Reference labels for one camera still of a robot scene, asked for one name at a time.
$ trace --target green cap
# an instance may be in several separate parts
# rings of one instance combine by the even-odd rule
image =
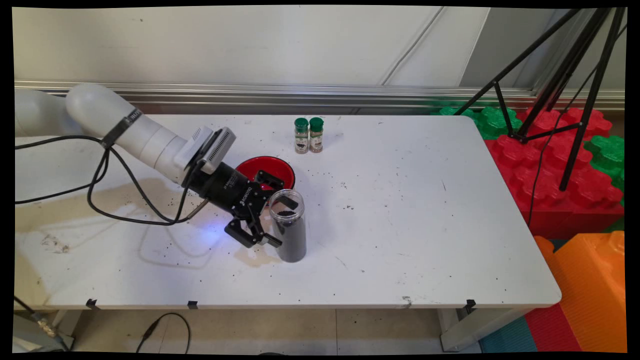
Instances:
[[[311,118],[309,124],[311,124],[311,131],[319,132],[322,131],[322,125],[324,124],[324,121],[319,117],[314,117]]]
[[[309,122],[303,117],[297,118],[293,124],[296,126],[296,130],[301,133],[305,132],[307,130],[307,126],[309,126]]]

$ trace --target spice bottle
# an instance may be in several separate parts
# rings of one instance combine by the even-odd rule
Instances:
[[[322,151],[322,125],[324,121],[319,117],[314,117],[309,121],[311,125],[311,143],[309,147],[311,148],[311,152],[321,152]]]
[[[305,118],[299,117],[294,125],[296,126],[296,152],[306,154],[309,151],[309,122]]]

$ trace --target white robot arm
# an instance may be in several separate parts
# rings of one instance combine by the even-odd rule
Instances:
[[[185,140],[97,84],[77,85],[66,99],[16,90],[15,103],[16,136],[88,133],[101,137],[106,149],[114,143],[121,146],[171,181],[233,214],[234,219],[225,232],[244,246],[282,244],[262,230],[259,217],[275,191],[262,190],[260,184],[279,190],[284,182],[264,171],[259,172],[261,175],[255,181],[250,181],[224,164],[222,158],[236,139],[229,128],[214,132],[200,127]],[[251,234],[241,228],[240,221],[247,223]]]

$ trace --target floor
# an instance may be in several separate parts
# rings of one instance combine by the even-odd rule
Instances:
[[[134,352],[163,310],[85,311],[76,351]],[[191,326],[190,354],[389,355],[440,354],[432,309],[181,310]],[[141,352],[183,353],[187,330],[164,317]],[[480,353],[477,343],[460,353]]]

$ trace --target bowl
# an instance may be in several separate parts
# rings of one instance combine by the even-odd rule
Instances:
[[[296,174],[293,172],[293,168],[291,168],[286,161],[276,158],[275,156],[257,156],[251,158],[238,165],[236,170],[251,181],[255,181],[255,176],[258,174],[258,171],[266,171],[284,181],[284,189],[293,189],[293,186],[296,184]],[[273,190],[272,187],[264,184],[261,184],[260,187],[263,190]]]

